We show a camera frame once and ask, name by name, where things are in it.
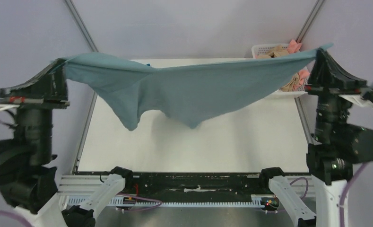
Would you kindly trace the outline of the grey blue t shirt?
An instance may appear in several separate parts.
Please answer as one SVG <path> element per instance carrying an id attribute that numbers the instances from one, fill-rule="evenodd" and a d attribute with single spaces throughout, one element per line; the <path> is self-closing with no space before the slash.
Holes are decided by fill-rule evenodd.
<path id="1" fill-rule="evenodd" d="M 299 71 L 299 62 L 306 66 L 316 52 L 167 68 L 91 52 L 63 58 L 63 72 L 91 87 L 130 131 L 151 110 L 195 128 L 277 91 Z"/>

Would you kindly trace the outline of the white plastic laundry basket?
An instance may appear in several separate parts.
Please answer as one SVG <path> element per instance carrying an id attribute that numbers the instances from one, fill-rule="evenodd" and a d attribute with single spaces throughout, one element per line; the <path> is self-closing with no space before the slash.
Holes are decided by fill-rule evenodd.
<path id="1" fill-rule="evenodd" d="M 286 49 L 289 45 L 289 43 L 285 43 L 285 44 L 258 44 L 258 45 L 254 45 L 252 47 L 252 56 L 254 59 L 257 59 L 256 58 L 256 55 L 258 54 L 263 54 L 265 53 L 266 51 L 278 46 L 278 45 L 281 45 L 282 48 Z M 304 80 L 304 84 L 302 86 L 300 86 L 296 91 L 290 91 L 290 92 L 283 92 L 281 91 L 280 89 L 273 92 L 271 95 L 265 97 L 266 99 L 283 99 L 283 98 L 298 98 L 304 94 L 306 94 L 306 92 L 304 91 L 304 86 L 307 84 L 307 79 Z"/>

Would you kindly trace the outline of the right aluminium frame post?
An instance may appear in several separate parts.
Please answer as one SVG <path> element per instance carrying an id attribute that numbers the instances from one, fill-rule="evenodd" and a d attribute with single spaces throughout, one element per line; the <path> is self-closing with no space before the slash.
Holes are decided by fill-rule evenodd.
<path id="1" fill-rule="evenodd" d="M 310 30 L 313 22 L 315 21 L 315 19 L 317 18 L 319 12 L 321 11 L 324 3 L 326 2 L 326 0 L 316 0 L 311 12 L 309 13 L 306 21 L 304 22 L 297 38 L 296 38 L 296 41 L 298 43 L 302 43 L 307 32 Z"/>

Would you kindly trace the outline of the beige t shirt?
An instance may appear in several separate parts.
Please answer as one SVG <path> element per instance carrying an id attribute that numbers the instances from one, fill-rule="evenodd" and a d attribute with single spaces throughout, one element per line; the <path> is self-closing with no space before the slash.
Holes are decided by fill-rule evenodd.
<path id="1" fill-rule="evenodd" d="M 286 49 L 282 48 L 281 45 L 278 45 L 263 54 L 256 55 L 257 59 L 267 59 L 267 58 L 276 58 L 282 57 L 289 54 L 296 53 L 301 47 L 301 44 L 290 44 Z M 283 92 L 296 91 L 300 86 L 304 84 L 304 80 L 308 78 L 310 72 L 308 70 L 302 69 L 295 73 L 292 79 L 280 88 Z"/>

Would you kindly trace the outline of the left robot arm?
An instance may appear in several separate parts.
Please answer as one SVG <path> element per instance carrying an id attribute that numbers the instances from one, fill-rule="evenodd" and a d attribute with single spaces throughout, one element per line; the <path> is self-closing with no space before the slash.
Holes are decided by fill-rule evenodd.
<path id="1" fill-rule="evenodd" d="M 0 140 L 0 193 L 21 220 L 33 227 L 93 227 L 97 217 L 119 193 L 133 190 L 132 171 L 115 167 L 106 180 L 82 203 L 60 209 L 52 153 L 52 112 L 69 106 L 63 72 L 64 59 L 54 60 L 33 78 L 0 88 L 0 112 L 13 138 Z"/>

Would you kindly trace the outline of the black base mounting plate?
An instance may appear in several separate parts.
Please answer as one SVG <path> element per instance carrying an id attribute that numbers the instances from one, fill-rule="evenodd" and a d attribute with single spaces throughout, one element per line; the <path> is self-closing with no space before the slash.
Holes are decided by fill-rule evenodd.
<path id="1" fill-rule="evenodd" d="M 162 202 L 240 202 L 272 195 L 256 173 L 133 172 L 123 193 Z"/>

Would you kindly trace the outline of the aluminium frame post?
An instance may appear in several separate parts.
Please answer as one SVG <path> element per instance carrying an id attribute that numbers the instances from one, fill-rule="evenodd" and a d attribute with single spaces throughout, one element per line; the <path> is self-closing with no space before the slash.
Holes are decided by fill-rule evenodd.
<path id="1" fill-rule="evenodd" d="M 296 41 L 298 43 L 302 43 L 307 32 L 310 30 L 313 22 L 315 21 L 315 19 L 317 18 L 319 12 L 321 11 L 324 3 L 326 2 L 326 0 L 316 0 L 311 12 L 309 13 L 306 21 L 304 22 L 297 38 L 296 38 Z"/>
<path id="2" fill-rule="evenodd" d="M 75 6 L 75 3 L 72 0 L 64 0 L 64 3 L 66 4 L 90 51 L 99 52 L 91 34 L 89 33 L 80 13 Z"/>

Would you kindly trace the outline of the pink t shirt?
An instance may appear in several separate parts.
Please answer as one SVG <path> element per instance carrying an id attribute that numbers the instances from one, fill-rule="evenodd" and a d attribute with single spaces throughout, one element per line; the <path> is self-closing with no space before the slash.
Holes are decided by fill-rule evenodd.
<path id="1" fill-rule="evenodd" d="M 295 40 L 291 40 L 286 50 L 289 54 L 294 54 L 297 53 L 301 47 L 301 43 L 298 43 Z M 295 72 L 291 81 L 288 83 L 288 91 L 297 90 L 300 86 L 304 84 L 304 80 L 307 79 L 310 75 L 310 72 L 307 69 L 304 69 L 303 64 L 301 62 L 299 63 L 299 71 Z"/>

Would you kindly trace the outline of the left aluminium frame post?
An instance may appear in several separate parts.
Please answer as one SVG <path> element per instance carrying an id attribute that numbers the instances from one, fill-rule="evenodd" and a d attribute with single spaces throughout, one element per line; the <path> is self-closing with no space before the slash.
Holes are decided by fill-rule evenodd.
<path id="1" fill-rule="evenodd" d="M 91 34 L 89 33 L 80 13 L 75 6 L 75 3 L 72 0 L 64 0 L 64 3 L 66 4 L 90 51 L 99 52 Z"/>

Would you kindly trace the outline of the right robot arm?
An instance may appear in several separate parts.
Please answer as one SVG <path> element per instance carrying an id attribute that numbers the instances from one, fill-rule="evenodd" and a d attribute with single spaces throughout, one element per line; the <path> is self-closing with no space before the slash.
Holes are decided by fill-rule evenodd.
<path id="1" fill-rule="evenodd" d="M 320 48 L 305 91 L 318 98 L 315 144 L 309 144 L 306 155 L 316 211 L 305 205 L 279 167 L 261 171 L 259 188 L 278 198 L 296 227 L 346 227 L 348 190 L 373 161 L 373 130 L 347 119 L 352 105 L 373 109 L 373 84 L 348 73 Z"/>

